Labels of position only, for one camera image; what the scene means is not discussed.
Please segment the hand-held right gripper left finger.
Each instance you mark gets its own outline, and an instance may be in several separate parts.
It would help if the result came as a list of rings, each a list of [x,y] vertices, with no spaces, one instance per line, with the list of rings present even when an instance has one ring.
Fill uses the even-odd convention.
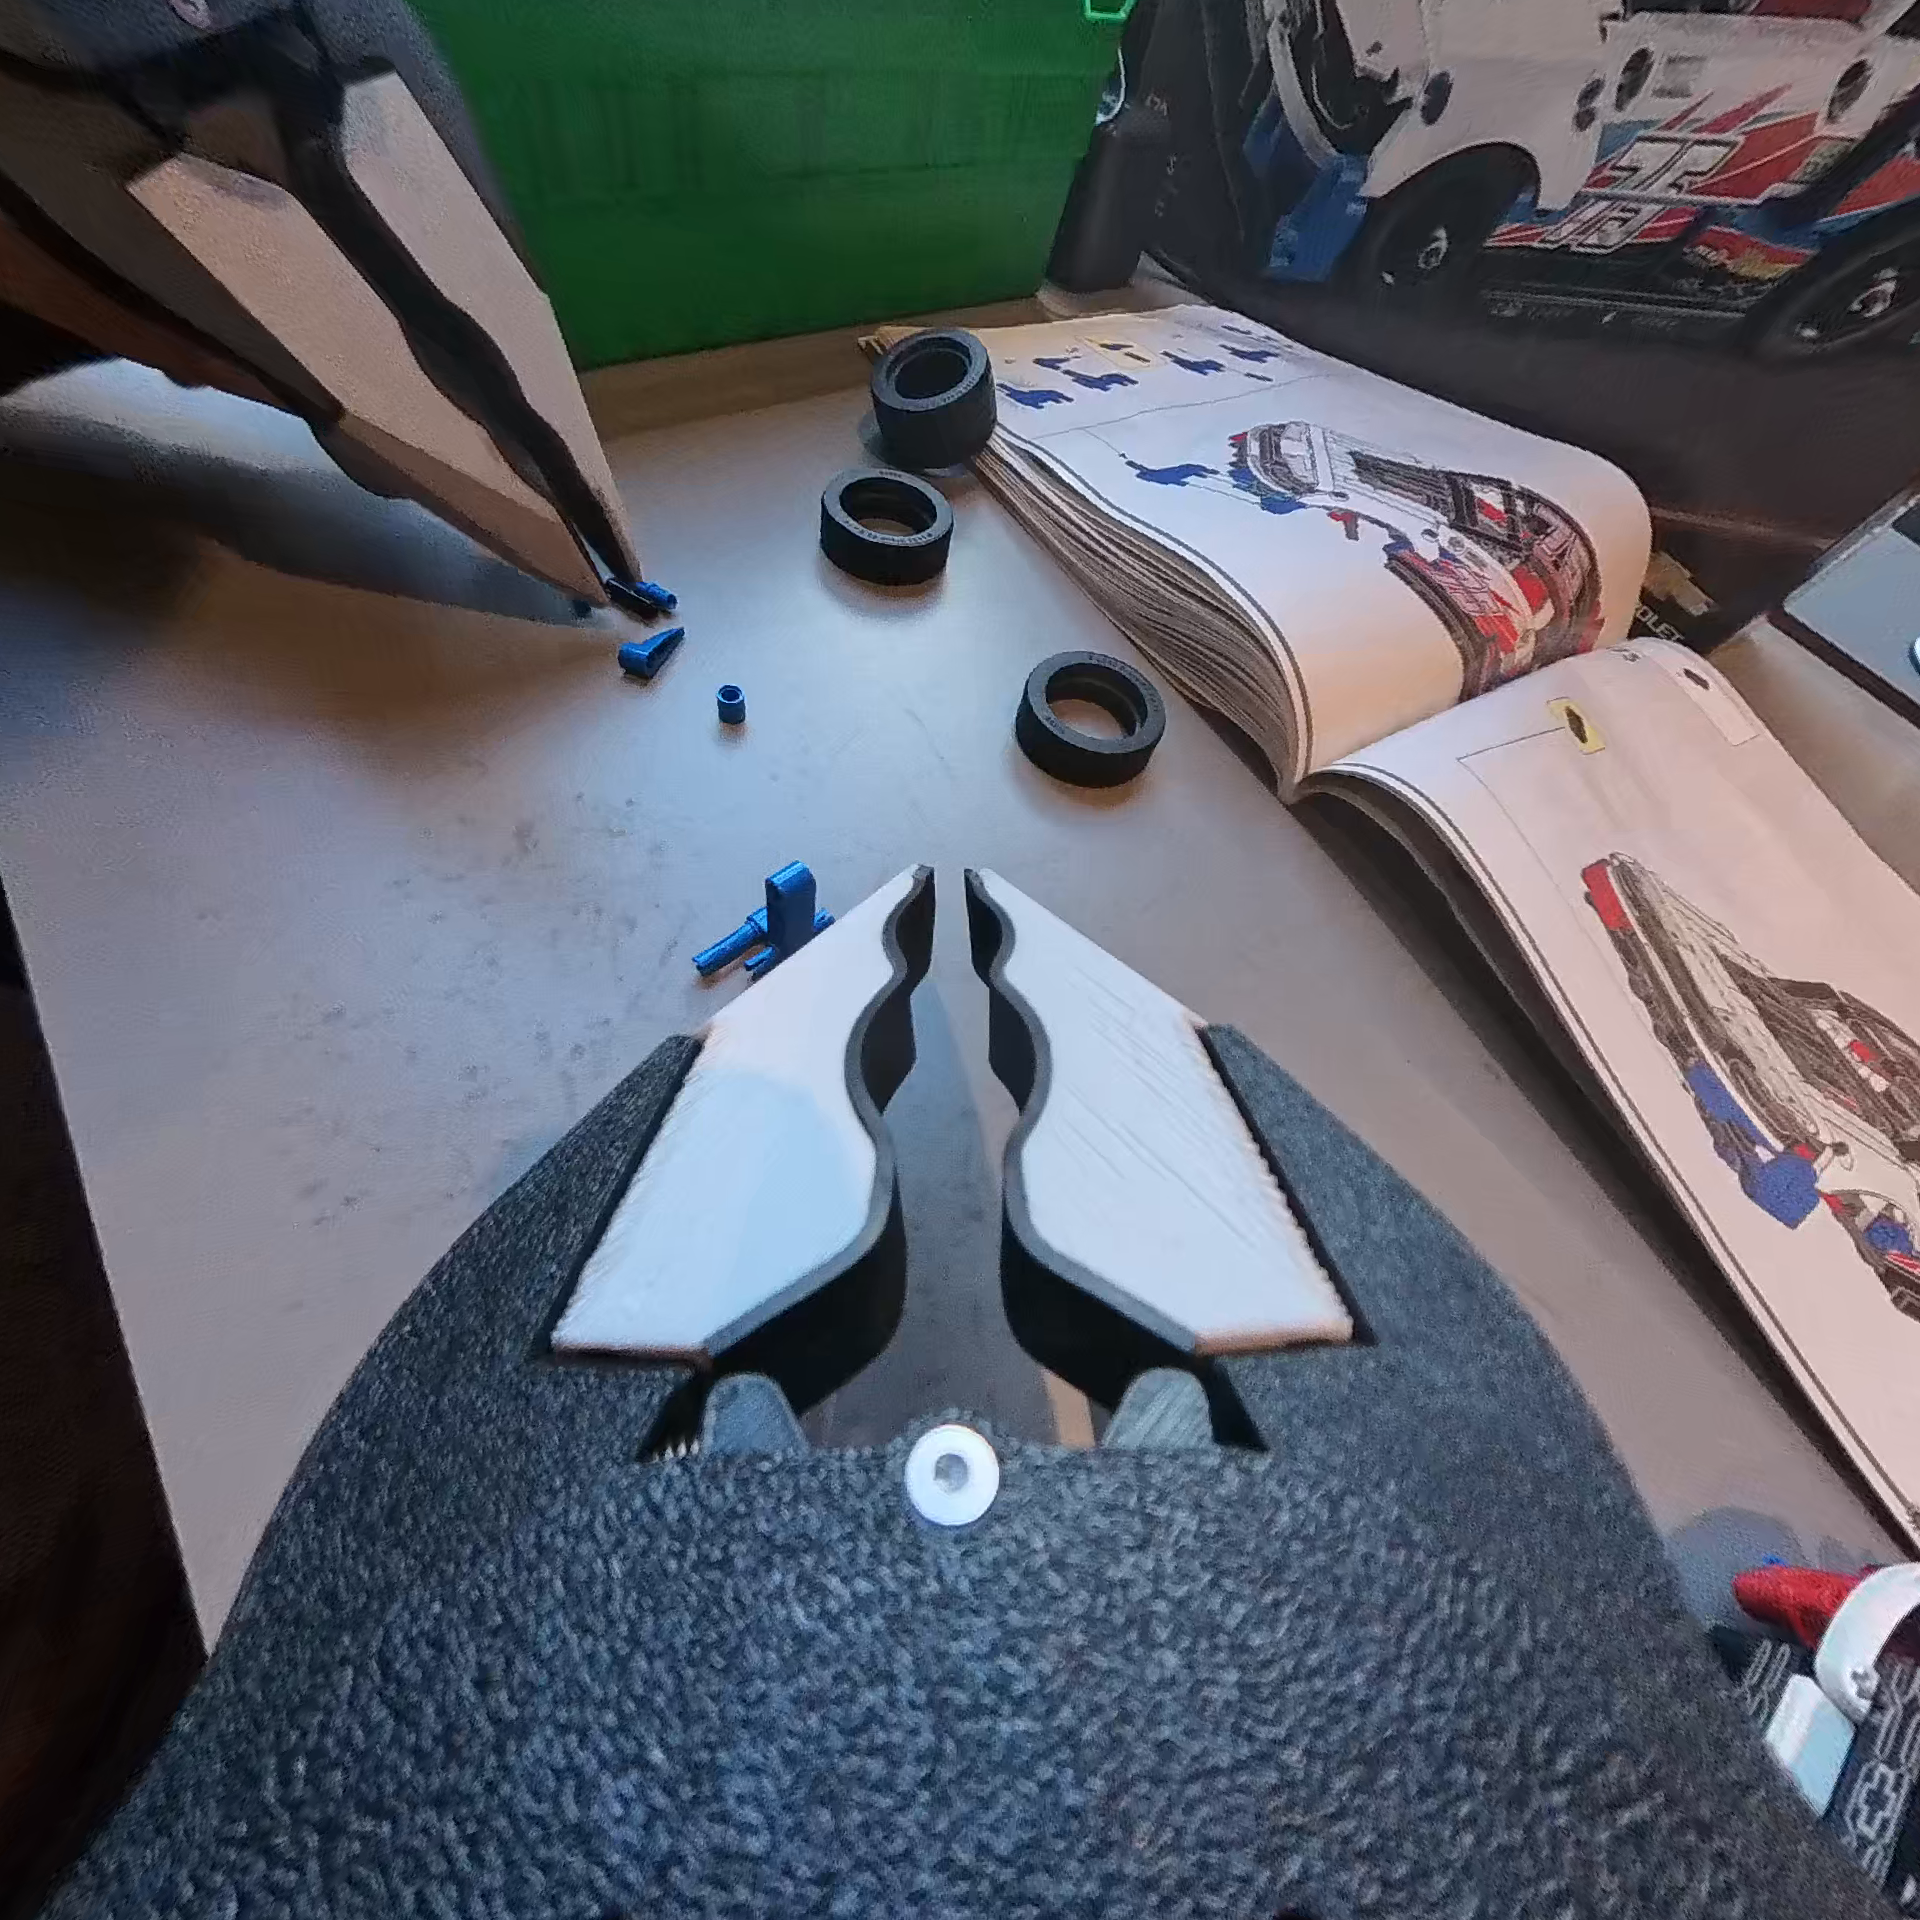
[[[803,1414],[885,1351],[906,1283],[885,1112],[916,1063],[935,901],[906,868],[702,1026],[555,1356],[758,1372]]]

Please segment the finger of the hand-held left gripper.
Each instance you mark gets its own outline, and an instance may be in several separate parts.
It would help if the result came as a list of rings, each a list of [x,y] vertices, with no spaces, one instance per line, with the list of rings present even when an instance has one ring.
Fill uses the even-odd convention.
[[[607,605],[586,536],[434,385],[395,313],[292,191],[193,154],[127,191],[319,385],[340,415],[337,450],[520,571]]]
[[[334,152],[434,379],[604,571],[636,581],[631,520],[555,309],[398,73],[346,86]]]

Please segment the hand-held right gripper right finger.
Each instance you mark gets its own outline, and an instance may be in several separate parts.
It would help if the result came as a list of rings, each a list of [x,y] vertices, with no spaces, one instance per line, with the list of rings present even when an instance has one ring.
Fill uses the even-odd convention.
[[[1040,1365],[1117,1412],[1144,1372],[1239,1419],[1236,1359],[1340,1350],[1354,1307],[1182,1000],[1005,878],[969,868],[990,1065],[1018,1116],[1000,1289]]]

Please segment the grey desk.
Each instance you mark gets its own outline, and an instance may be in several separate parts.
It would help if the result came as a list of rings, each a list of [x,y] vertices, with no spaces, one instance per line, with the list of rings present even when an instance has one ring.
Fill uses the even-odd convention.
[[[820,558],[868,435],[852,331],[586,390],[685,622],[650,683],[615,664],[631,622],[363,492],[295,420],[128,363],[5,400],[5,889],[203,1625],[426,1268],[734,994],[690,953],[786,862],[830,909],[931,863],[939,908],[889,1110],[905,1319],[820,1440],[949,1407],[1091,1440],[1000,1307],[1012,1103],[965,904],[995,868],[1244,1029],[1502,1268],[1698,1617],[1746,1557],[1911,1554],[1383,833],[1284,808],[1182,701],[1133,787],[1036,773],[1030,666],[1131,650],[967,478],[933,588]]]

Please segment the green storage bin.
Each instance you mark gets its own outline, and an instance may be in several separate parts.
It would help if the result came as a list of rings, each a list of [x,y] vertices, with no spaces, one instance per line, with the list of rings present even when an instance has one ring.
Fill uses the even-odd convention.
[[[1033,295],[1133,4],[413,10],[601,369]]]

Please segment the black toy tyre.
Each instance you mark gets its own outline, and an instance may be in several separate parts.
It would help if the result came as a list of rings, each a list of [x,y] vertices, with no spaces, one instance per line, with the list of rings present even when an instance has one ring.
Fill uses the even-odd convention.
[[[1106,713],[1117,733],[1087,733],[1058,702]],[[1138,781],[1165,740],[1165,697],[1138,667],[1106,655],[1068,652],[1032,667],[1012,718],[1019,754],[1042,773],[1087,789]]]
[[[949,564],[952,510],[943,492],[896,468],[847,468],[820,497],[829,564],[873,588],[924,588]]]
[[[889,346],[870,397],[885,450],[905,470],[963,468],[997,427],[990,352],[963,326],[926,326]]]

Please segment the open instruction booklet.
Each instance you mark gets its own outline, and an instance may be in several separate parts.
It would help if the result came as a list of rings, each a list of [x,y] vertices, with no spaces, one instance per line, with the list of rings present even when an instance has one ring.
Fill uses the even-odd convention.
[[[1287,804],[1355,806],[1916,1539],[1917,908],[1709,659],[1612,462],[1210,303],[987,326],[971,465]]]

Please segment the black case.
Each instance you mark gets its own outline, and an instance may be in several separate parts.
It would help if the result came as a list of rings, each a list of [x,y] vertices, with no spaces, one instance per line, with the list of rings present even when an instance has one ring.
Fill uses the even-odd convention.
[[[1135,277],[1171,150],[1175,119],[1160,92],[1096,123],[1045,265],[1058,290],[1101,295]]]

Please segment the toy car model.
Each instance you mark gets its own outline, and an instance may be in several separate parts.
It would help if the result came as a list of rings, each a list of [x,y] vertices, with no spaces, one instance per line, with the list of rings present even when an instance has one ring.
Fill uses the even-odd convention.
[[[1710,1640],[1743,1710],[1842,1852],[1917,1912],[1917,1565],[1767,1560]]]

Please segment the white stand base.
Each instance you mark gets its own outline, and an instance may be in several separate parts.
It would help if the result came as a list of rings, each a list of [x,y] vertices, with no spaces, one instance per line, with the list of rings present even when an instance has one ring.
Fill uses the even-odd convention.
[[[1917,725],[1917,492],[1836,541],[1774,612],[1813,657]]]

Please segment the black car picture box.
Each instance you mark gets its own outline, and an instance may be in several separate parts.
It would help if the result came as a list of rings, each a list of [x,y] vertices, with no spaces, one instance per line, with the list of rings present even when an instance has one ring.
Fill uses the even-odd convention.
[[[1621,468],[1743,619],[1916,500],[1916,3],[1138,4],[1213,303]]]

